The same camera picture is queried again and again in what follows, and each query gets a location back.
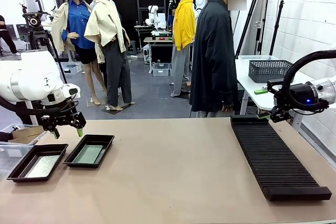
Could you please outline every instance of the black shorts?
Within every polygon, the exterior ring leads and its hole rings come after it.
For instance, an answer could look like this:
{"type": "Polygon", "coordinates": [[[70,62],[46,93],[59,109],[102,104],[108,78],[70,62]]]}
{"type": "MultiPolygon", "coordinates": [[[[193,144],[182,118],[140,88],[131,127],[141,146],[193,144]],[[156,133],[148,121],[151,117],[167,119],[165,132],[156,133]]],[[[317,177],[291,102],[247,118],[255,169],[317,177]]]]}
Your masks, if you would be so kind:
{"type": "Polygon", "coordinates": [[[97,59],[96,50],[94,48],[84,49],[76,45],[74,46],[82,64],[89,64],[97,59]]]}

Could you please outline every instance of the desk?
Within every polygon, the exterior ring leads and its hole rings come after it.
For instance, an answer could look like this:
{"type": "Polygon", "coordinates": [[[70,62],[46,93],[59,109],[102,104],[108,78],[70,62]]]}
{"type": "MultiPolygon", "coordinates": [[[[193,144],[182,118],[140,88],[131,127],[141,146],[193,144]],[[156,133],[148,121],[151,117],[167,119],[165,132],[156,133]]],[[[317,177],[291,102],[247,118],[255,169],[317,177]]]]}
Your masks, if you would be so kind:
{"type": "MultiPolygon", "coordinates": [[[[245,90],[243,102],[241,104],[242,108],[240,109],[240,114],[245,115],[246,113],[248,97],[251,97],[251,99],[258,106],[258,108],[266,111],[272,110],[272,108],[274,107],[274,95],[272,93],[268,92],[266,94],[260,94],[260,95],[254,94],[255,90],[261,89],[263,86],[266,85],[266,83],[255,83],[248,76],[249,60],[241,60],[241,59],[236,60],[236,69],[237,69],[237,80],[245,90]]],[[[310,76],[299,71],[295,75],[292,84],[306,83],[307,81],[312,80],[314,80],[314,78],[311,78],[310,76]]],[[[330,108],[336,108],[336,104],[331,105],[330,108]]],[[[303,115],[300,115],[298,113],[294,114],[292,126],[296,131],[300,130],[302,118],[303,115]]]]}
{"type": "MultiPolygon", "coordinates": [[[[148,43],[150,50],[151,50],[151,46],[155,46],[157,43],[167,43],[167,45],[173,46],[173,41],[169,40],[169,38],[171,37],[156,37],[155,39],[153,39],[152,37],[147,37],[143,42],[148,43]]],[[[149,71],[148,73],[152,73],[153,72],[153,64],[152,64],[152,56],[150,55],[149,57],[149,71]]]]}
{"type": "Polygon", "coordinates": [[[140,31],[143,31],[143,30],[146,30],[146,31],[152,31],[152,28],[149,27],[149,26],[140,26],[140,25],[135,26],[134,28],[137,30],[138,35],[139,35],[139,43],[140,43],[139,45],[140,45],[140,52],[141,52],[141,50],[142,50],[142,45],[141,45],[140,31]]]}
{"type": "MultiPolygon", "coordinates": [[[[1,223],[335,222],[336,172],[286,122],[272,125],[315,180],[334,193],[331,200],[267,201],[229,118],[101,120],[84,129],[115,135],[100,168],[60,163],[45,183],[3,179],[1,223]],[[151,134],[143,130],[149,127],[151,134]]],[[[48,133],[38,144],[68,143],[66,158],[80,138],[69,126],[59,132],[60,139],[48,133]]]]}

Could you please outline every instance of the yellow sweater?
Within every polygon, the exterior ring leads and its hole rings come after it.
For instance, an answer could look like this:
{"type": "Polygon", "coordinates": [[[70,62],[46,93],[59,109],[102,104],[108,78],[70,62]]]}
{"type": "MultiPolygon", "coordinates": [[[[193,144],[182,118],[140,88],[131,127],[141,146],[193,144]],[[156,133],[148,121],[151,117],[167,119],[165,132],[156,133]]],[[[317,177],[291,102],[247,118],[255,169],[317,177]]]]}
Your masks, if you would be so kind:
{"type": "Polygon", "coordinates": [[[181,0],[175,12],[174,41],[178,51],[193,42],[196,34],[194,0],[181,0]]]}

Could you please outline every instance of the beige jacket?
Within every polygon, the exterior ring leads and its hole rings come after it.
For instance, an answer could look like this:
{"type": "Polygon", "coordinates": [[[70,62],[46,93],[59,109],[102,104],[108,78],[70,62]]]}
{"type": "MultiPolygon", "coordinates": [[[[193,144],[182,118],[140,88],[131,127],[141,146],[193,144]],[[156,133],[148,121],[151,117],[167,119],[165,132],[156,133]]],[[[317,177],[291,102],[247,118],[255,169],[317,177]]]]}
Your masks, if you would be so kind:
{"type": "MultiPolygon", "coordinates": [[[[92,12],[92,9],[88,3],[84,0],[80,0],[86,4],[89,12],[92,12]]],[[[64,47],[68,48],[71,51],[75,51],[74,45],[71,43],[71,40],[68,38],[66,41],[62,40],[62,32],[68,27],[68,15],[69,15],[69,0],[65,2],[58,8],[57,13],[55,14],[54,20],[51,24],[51,35],[54,41],[55,47],[58,51],[64,52],[64,47]]],[[[104,54],[102,53],[101,48],[98,44],[95,45],[95,50],[98,58],[98,63],[104,63],[104,54]]]]}
{"type": "Polygon", "coordinates": [[[108,0],[96,1],[84,36],[103,47],[117,36],[121,52],[126,51],[117,8],[108,0]]]}

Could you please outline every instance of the black coat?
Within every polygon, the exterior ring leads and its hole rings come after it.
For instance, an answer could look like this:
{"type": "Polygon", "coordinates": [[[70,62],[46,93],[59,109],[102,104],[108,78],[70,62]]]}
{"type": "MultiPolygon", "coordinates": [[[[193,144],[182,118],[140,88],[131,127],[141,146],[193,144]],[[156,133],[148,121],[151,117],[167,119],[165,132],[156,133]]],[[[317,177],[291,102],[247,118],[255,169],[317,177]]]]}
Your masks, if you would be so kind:
{"type": "Polygon", "coordinates": [[[192,111],[217,112],[237,101],[233,33],[227,5],[210,0],[197,22],[190,105],[192,111]]]}

